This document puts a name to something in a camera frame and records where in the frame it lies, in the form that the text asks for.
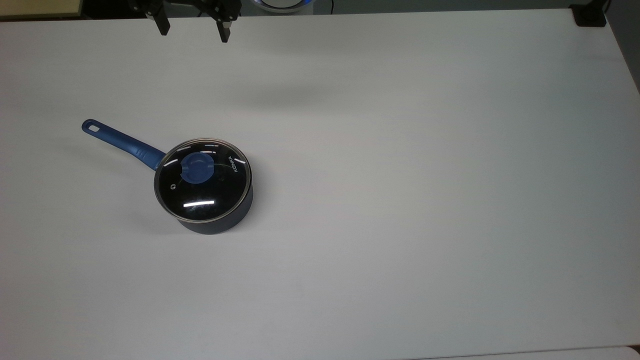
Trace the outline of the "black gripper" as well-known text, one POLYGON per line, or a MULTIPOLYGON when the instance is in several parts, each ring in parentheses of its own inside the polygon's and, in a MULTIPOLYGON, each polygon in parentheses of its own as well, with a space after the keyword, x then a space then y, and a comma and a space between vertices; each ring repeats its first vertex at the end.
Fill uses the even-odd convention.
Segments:
POLYGON ((229 41, 234 17, 240 16, 243 6, 241 0, 128 0, 127 4, 151 19, 162 36, 166 36, 170 29, 165 11, 167 4, 197 9, 215 20, 221 42, 225 44, 229 41))

